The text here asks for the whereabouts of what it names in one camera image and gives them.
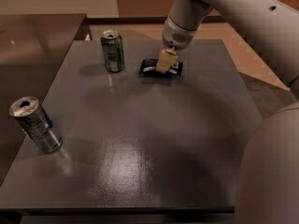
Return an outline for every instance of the can lid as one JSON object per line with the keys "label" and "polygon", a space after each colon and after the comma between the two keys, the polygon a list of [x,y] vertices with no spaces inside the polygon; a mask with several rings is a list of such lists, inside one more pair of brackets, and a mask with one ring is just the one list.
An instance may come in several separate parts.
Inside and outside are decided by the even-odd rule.
{"label": "can lid", "polygon": [[102,37],[105,39],[114,39],[119,36],[117,31],[107,30],[103,32]]}
{"label": "can lid", "polygon": [[26,117],[34,113],[39,107],[39,101],[33,96],[23,97],[15,101],[9,109],[12,117]]}

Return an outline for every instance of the soda can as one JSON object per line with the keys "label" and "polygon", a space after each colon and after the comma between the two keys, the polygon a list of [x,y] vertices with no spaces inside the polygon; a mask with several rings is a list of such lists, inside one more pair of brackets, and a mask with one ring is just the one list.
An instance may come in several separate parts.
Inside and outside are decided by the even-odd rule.
{"label": "soda can", "polygon": [[44,153],[57,150],[62,144],[62,137],[53,129],[46,111],[33,96],[15,101],[9,114],[19,122],[22,129]]}
{"label": "soda can", "polygon": [[122,38],[117,31],[104,31],[101,37],[105,65],[109,72],[120,72],[124,68]]}

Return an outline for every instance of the white robotic arm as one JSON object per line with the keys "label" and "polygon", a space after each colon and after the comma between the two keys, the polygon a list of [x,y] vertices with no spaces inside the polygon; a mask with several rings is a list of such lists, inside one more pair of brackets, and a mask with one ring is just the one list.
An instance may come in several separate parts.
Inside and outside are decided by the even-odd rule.
{"label": "white robotic arm", "polygon": [[164,43],[186,48],[213,7],[299,97],[299,13],[277,0],[176,0],[165,22]]}

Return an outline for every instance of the green can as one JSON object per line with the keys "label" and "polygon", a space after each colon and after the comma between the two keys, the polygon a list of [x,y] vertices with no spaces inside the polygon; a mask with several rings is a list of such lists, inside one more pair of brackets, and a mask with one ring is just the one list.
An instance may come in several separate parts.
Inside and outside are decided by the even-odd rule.
{"label": "green can", "polygon": [[101,37],[105,65],[109,72],[120,72],[124,68],[123,46],[117,31],[104,31]]}

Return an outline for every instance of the table top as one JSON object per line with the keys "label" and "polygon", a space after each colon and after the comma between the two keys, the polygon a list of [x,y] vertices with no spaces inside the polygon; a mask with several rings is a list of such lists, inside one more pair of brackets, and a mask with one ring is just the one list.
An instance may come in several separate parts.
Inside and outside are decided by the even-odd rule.
{"label": "table top", "polygon": [[86,15],[0,15],[0,186],[24,139],[9,116],[17,99],[40,101]]}
{"label": "table top", "polygon": [[74,42],[43,106],[64,143],[26,137],[2,209],[233,210],[245,144],[262,118],[220,40],[179,52],[181,76],[139,75],[161,40],[124,37],[111,74],[98,41]]}

